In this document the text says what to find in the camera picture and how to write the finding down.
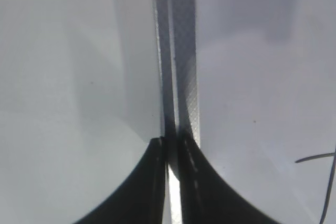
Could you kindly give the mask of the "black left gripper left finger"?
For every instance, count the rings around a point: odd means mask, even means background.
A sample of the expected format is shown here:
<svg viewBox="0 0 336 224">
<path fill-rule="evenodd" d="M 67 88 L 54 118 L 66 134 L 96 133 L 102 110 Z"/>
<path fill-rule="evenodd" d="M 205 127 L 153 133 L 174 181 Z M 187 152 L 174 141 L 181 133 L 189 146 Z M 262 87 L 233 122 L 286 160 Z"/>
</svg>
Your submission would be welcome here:
<svg viewBox="0 0 336 224">
<path fill-rule="evenodd" d="M 151 139 L 124 182 L 76 223 L 162 223 L 166 156 L 165 138 Z"/>
</svg>

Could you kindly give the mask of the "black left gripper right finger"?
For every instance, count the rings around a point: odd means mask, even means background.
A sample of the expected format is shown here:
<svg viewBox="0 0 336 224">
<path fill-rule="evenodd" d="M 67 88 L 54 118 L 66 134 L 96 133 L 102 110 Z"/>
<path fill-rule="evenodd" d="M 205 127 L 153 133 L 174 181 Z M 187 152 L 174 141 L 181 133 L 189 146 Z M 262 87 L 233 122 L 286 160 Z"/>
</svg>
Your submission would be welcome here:
<svg viewBox="0 0 336 224">
<path fill-rule="evenodd" d="M 218 175 L 188 132 L 179 135 L 177 154 L 184 223 L 277 223 Z"/>
</svg>

